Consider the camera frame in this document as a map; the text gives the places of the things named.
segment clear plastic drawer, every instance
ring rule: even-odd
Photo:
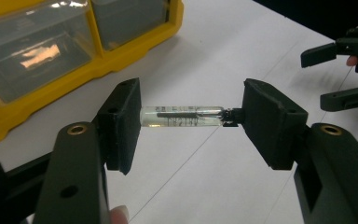
[[[0,105],[94,57],[87,1],[48,1],[0,17]]]
[[[92,0],[105,50],[115,49],[168,19],[168,0]]]

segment fingertip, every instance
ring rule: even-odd
[[[350,56],[347,60],[347,66],[355,66],[358,64],[358,58],[356,56]]]
[[[128,224],[129,210],[126,205],[115,207],[110,211],[110,221],[113,224]]]

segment screw hole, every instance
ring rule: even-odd
[[[72,126],[68,129],[68,133],[71,135],[77,135],[84,133],[87,130],[87,126],[83,124],[78,124],[75,126]]]
[[[342,135],[342,131],[339,128],[330,125],[324,125],[321,127],[322,131],[331,135]]]
[[[69,186],[69,187],[61,190],[60,196],[62,198],[72,198],[77,194],[78,191],[79,191],[79,189],[77,188],[77,186],[72,185],[72,186]]]

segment glass vial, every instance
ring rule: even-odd
[[[222,125],[221,106],[146,106],[141,110],[143,127],[199,127]]]

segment black holder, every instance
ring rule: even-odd
[[[308,49],[301,54],[301,67],[313,66],[336,59],[337,55],[355,55],[358,57],[358,28],[351,28],[336,43]]]
[[[321,109],[340,111],[358,107],[358,88],[321,95]]]
[[[308,113],[268,83],[246,79],[242,108],[227,111],[274,170],[297,163],[304,221],[358,223],[358,142],[331,124],[306,125]],[[4,172],[0,223],[109,223],[104,165],[126,174],[140,132],[139,80],[119,84],[93,122],[62,128],[51,154]]]

